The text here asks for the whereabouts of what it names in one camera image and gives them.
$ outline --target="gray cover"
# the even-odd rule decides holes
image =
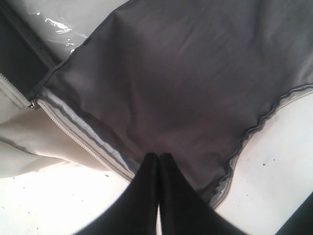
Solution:
[[[209,201],[243,141],[312,86],[311,0],[130,0],[45,87],[123,156],[170,152]]]

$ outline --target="plastic sheet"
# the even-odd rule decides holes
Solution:
[[[7,0],[62,60],[127,0]]]

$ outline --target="zipper pull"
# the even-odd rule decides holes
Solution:
[[[28,107],[34,110],[37,110],[40,108],[40,105],[37,103],[37,99],[32,99],[30,101],[31,105],[29,105]]]

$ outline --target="clear plastic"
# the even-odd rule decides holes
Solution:
[[[6,0],[61,59],[127,0]]]

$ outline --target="white floor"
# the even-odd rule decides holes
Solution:
[[[273,235],[313,190],[313,95],[278,112],[245,147],[217,212],[251,235]],[[112,172],[59,164],[0,179],[0,235],[70,235],[127,183]]]

